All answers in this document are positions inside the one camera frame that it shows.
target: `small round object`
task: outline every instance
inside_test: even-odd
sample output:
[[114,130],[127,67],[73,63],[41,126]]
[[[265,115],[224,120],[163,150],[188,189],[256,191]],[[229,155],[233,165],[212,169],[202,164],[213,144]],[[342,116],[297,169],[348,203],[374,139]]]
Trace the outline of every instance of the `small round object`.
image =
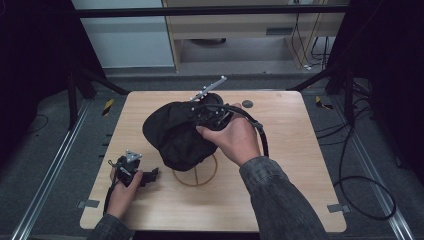
[[253,102],[250,100],[244,100],[241,105],[245,108],[251,108],[253,107]]

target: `right hand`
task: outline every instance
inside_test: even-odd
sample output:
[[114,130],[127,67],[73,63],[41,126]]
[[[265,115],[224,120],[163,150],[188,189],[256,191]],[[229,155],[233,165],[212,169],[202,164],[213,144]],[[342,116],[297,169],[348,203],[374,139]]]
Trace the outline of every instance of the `right hand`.
[[[241,108],[239,103],[233,106]],[[231,121],[221,131],[212,131],[202,126],[197,126],[196,129],[204,139],[215,143],[227,158],[240,167],[247,161],[261,156],[256,130],[240,114],[234,113]]]

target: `gray carpet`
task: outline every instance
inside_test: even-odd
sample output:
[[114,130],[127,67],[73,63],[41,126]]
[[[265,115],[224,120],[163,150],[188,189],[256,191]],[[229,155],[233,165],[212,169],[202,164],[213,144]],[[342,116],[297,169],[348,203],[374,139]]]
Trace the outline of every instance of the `gray carpet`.
[[[285,89],[305,80],[305,75],[232,75],[219,89]],[[121,87],[133,91],[151,90],[198,90],[219,79],[219,76],[192,77],[149,77],[111,79]],[[320,89],[321,81],[313,89]],[[91,101],[88,116],[64,163],[59,177],[35,223],[31,235],[86,236],[88,231],[79,226],[82,210],[76,205],[79,200],[88,198],[97,175],[110,137],[119,118],[125,96],[119,96],[100,85],[97,97]],[[107,117],[101,116],[106,101],[114,99]],[[317,107],[315,96],[304,95],[306,107],[315,130],[324,129],[341,123],[335,110]],[[325,104],[331,99],[322,96]],[[366,103],[358,104],[358,110]],[[50,166],[68,127],[67,93],[61,92],[45,99],[39,105],[39,114],[48,117],[42,129],[28,134],[21,147],[13,155],[13,164],[1,173],[0,182],[0,235],[9,235],[22,218],[32,200],[45,172]],[[409,227],[416,239],[424,239],[424,188],[414,174],[407,169],[399,169],[394,156],[377,123],[370,118],[372,112],[364,113],[357,120],[357,133],[366,145],[378,172],[382,175],[389,190],[395,196]],[[43,116],[37,117],[32,130],[42,127],[46,122]],[[346,131],[320,139],[320,144],[343,141]],[[321,146],[332,181],[337,181],[338,164],[342,144]],[[351,144],[348,145],[343,163],[343,175],[364,175],[357,155]],[[344,184],[348,196],[366,212],[382,215],[379,203],[369,183],[349,181]],[[342,204],[347,204],[339,188],[336,193]],[[332,239],[396,239],[387,221],[375,221],[353,210],[345,214],[347,230],[341,234],[330,234]]]

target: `gold wire ring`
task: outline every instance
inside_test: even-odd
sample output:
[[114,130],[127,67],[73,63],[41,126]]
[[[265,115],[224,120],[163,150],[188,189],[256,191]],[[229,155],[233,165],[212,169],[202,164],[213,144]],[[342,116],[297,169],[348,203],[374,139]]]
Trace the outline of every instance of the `gold wire ring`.
[[213,171],[212,176],[206,180],[203,183],[199,183],[199,179],[197,177],[197,169],[196,167],[194,167],[194,175],[196,177],[196,184],[189,184],[189,183],[185,183],[183,182],[181,179],[178,178],[177,174],[175,173],[175,170],[172,170],[172,173],[174,174],[175,179],[177,179],[178,182],[180,182],[181,184],[188,186],[188,187],[199,187],[199,186],[203,186],[205,184],[207,184],[208,182],[210,182],[216,175],[216,172],[218,171],[218,160],[216,160],[216,157],[214,154],[212,154],[213,159],[215,160],[215,170]]

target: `hand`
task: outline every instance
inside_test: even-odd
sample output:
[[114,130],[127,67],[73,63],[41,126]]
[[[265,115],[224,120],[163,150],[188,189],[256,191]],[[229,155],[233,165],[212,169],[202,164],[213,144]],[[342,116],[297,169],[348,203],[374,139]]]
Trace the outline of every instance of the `hand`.
[[[239,103],[233,106],[241,108]],[[197,131],[215,143],[238,166],[255,157],[261,156],[256,130],[247,119],[235,113],[228,125],[221,131],[212,131],[208,128],[197,126]]]
[[[115,168],[112,168],[112,172],[110,173],[110,178],[113,180],[113,176],[115,174]],[[113,192],[109,199],[109,206],[107,208],[106,213],[115,216],[119,219],[127,212],[131,202],[134,200],[135,193],[139,188],[141,178],[143,177],[143,171],[138,170],[134,175],[134,178],[131,184],[128,187],[122,182],[118,182],[113,189]]]

